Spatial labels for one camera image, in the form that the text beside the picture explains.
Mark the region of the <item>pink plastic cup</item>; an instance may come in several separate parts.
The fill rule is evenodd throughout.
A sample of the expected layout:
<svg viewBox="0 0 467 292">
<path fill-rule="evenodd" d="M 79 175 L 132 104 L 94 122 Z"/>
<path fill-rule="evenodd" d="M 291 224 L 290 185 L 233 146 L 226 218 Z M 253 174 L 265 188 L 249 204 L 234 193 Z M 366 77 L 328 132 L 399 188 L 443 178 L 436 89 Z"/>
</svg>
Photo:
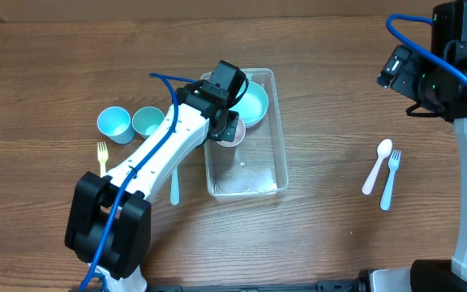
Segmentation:
<svg viewBox="0 0 467 292">
<path fill-rule="evenodd" d="M 246 126 L 241 118 L 238 119 L 238 125 L 236 127 L 235 136 L 232 142 L 228 141 L 217 141 L 217 143 L 222 147 L 232 148 L 239 145 L 246 134 Z"/>
</svg>

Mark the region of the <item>blue plastic bowl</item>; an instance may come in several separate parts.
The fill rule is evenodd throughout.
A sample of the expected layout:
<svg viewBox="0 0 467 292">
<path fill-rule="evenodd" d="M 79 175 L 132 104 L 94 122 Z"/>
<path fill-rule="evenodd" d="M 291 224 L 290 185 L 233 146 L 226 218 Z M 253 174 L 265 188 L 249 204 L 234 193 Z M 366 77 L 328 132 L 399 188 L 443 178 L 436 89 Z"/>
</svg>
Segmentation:
<svg viewBox="0 0 467 292">
<path fill-rule="evenodd" d="M 266 115 L 266 111 L 258 110 L 258 111 L 247 111 L 241 116 L 243 122 L 254 122 L 254 121 L 262 121 L 264 116 Z"/>
</svg>

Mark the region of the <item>teal plastic bowl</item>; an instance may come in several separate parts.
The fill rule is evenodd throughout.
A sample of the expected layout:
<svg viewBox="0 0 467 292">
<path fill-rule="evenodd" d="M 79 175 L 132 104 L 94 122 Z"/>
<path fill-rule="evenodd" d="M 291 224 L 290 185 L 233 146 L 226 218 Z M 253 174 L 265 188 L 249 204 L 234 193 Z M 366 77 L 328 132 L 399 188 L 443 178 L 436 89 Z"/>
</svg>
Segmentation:
<svg viewBox="0 0 467 292">
<path fill-rule="evenodd" d="M 268 94 L 259 84 L 250 81 L 247 91 L 242 99 L 231 108 L 232 111 L 238 112 L 239 116 L 247 111 L 268 111 L 269 99 Z"/>
</svg>

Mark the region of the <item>green plastic cup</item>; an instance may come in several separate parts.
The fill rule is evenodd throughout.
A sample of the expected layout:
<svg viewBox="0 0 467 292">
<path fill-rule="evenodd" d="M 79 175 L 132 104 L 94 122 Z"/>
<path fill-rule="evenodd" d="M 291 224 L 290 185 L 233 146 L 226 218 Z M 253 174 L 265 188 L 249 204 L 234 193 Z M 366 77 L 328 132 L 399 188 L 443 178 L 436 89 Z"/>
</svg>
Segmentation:
<svg viewBox="0 0 467 292">
<path fill-rule="evenodd" d="M 134 130 L 143 138 L 147 139 L 164 121 L 163 112 L 152 106 L 138 109 L 132 118 L 132 126 Z"/>
</svg>

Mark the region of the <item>blue plastic cup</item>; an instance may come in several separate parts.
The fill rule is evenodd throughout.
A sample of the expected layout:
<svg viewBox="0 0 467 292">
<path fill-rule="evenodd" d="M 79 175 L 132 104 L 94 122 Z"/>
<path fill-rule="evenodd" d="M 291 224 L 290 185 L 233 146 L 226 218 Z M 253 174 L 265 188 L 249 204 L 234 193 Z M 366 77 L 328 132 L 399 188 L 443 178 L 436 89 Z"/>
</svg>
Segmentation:
<svg viewBox="0 0 467 292">
<path fill-rule="evenodd" d="M 119 106 L 104 109 L 98 116 L 97 128 L 117 144 L 129 144 L 135 137 L 131 116 Z"/>
</svg>

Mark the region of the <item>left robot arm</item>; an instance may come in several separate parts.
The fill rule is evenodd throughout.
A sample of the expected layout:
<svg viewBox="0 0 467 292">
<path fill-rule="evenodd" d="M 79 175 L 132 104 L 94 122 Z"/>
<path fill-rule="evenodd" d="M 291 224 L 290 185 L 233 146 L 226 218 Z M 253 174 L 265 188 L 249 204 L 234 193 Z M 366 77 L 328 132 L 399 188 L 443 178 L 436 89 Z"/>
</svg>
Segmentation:
<svg viewBox="0 0 467 292">
<path fill-rule="evenodd" d="M 103 291 L 145 291 L 140 265 L 151 237 L 152 202 L 182 160 L 206 140 L 234 139 L 247 80 L 223 89 L 207 80 L 170 89 L 172 105 L 157 129 L 103 176 L 76 184 L 65 244 L 88 264 L 78 289 L 98 278 Z"/>
</svg>

